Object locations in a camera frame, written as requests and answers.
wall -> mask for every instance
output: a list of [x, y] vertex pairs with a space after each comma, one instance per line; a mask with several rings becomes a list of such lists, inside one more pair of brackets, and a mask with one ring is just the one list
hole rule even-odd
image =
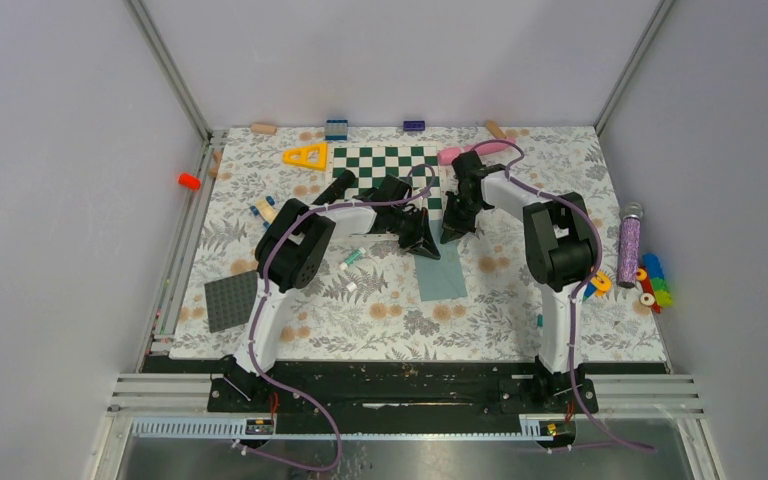
[[729, 479], [768, 478], [768, 2], [678, 2], [602, 137]]
[[199, 147], [124, 2], [0, 0], [0, 479], [89, 463]]
[[214, 128], [595, 123], [658, 0], [147, 0]]

checkerboard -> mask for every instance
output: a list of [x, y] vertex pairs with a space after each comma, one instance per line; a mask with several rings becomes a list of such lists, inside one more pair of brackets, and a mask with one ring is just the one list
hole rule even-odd
[[[438, 175], [442, 172], [437, 167], [437, 147], [434, 146], [379, 146], [379, 147], [334, 147], [331, 179], [337, 178], [345, 170], [354, 172], [357, 180], [346, 190], [344, 198], [352, 198], [361, 191], [378, 187], [387, 175], [406, 178], [415, 165], [427, 163], [434, 167]], [[431, 171], [423, 169], [407, 179], [416, 191], [431, 181]], [[428, 218], [443, 218], [443, 198], [440, 177], [431, 187], [431, 196], [426, 199]]]

floral tablecloth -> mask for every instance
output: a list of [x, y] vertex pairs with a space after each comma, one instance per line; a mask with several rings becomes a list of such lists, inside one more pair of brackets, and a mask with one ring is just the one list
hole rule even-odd
[[[539, 188], [582, 194], [605, 244], [602, 270], [615, 278], [619, 208], [592, 127], [508, 128], [526, 158], [514, 174]], [[280, 128], [275, 136], [232, 129], [213, 186], [170, 351], [173, 358], [233, 353], [243, 327], [209, 333], [204, 284], [256, 267], [254, 247], [265, 231], [249, 206], [271, 195], [276, 209], [292, 197], [311, 202], [328, 174], [285, 165], [282, 152], [322, 141], [321, 128]], [[352, 144], [457, 146], [491, 138], [487, 130], [350, 128]], [[487, 155], [507, 162], [511, 149]], [[336, 266], [356, 248], [366, 257], [346, 272]], [[483, 212], [478, 235], [458, 244], [468, 296], [422, 302], [414, 259], [392, 240], [350, 237], [331, 243], [318, 276], [300, 291], [281, 332], [280, 359], [518, 361], [540, 344], [540, 294], [525, 263], [522, 226], [501, 211]], [[358, 288], [349, 292], [345, 285]], [[586, 361], [663, 361], [663, 344], [640, 291], [613, 288], [584, 303], [580, 348]]]

glitter microphone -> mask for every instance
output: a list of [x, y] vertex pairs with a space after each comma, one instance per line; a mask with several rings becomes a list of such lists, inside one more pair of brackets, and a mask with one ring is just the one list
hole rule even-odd
[[631, 288], [637, 279], [637, 254], [640, 251], [640, 220], [643, 207], [629, 203], [620, 211], [620, 258], [617, 262], [617, 284]]

gray floor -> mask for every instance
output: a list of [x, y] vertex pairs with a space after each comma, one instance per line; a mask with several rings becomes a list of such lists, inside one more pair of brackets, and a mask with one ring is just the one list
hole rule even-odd
[[[679, 432], [666, 420], [612, 421], [623, 437], [658, 447], [643, 454], [621, 447], [546, 455], [528, 442], [354, 441], [346, 442], [338, 469], [308, 475], [275, 462], [229, 450], [229, 442], [133, 438], [120, 479], [692, 479]], [[604, 441], [587, 421], [578, 422], [577, 443]], [[332, 442], [273, 441], [262, 447], [297, 461], [323, 464], [334, 455]]]

